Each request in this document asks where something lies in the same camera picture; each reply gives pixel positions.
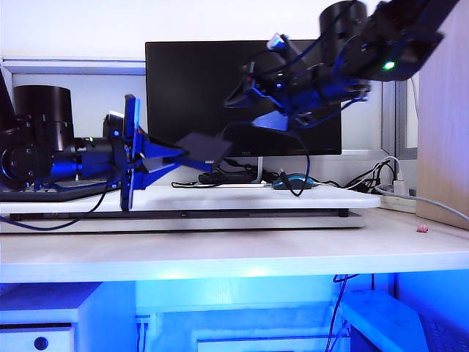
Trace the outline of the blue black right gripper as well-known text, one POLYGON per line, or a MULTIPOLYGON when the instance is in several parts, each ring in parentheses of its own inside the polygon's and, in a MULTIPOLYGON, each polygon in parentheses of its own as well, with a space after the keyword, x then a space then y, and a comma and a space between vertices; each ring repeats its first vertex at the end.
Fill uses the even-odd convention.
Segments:
POLYGON ((352 43, 268 43, 243 65, 241 82, 224 100, 226 108, 268 101, 276 111, 251 124, 286 132, 288 125, 319 125, 330 117, 315 111, 364 100, 369 93, 369 55, 352 43))

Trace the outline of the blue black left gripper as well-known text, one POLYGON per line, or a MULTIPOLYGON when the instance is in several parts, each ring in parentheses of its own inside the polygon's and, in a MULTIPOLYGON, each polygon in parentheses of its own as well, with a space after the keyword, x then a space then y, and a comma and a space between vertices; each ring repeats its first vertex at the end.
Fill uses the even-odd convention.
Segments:
MULTIPOLYGON (((84 179, 104 177, 107 186, 120 187, 120 207, 133 207, 137 168, 142 154, 145 158, 172 158, 185 151, 174 145, 153 140, 139 125, 140 100, 125 96, 125 112, 109 112, 103 121, 103 136, 86 140, 86 150, 80 153, 81 176, 84 179)), ((180 167, 164 160, 143 160, 141 190, 180 167)))

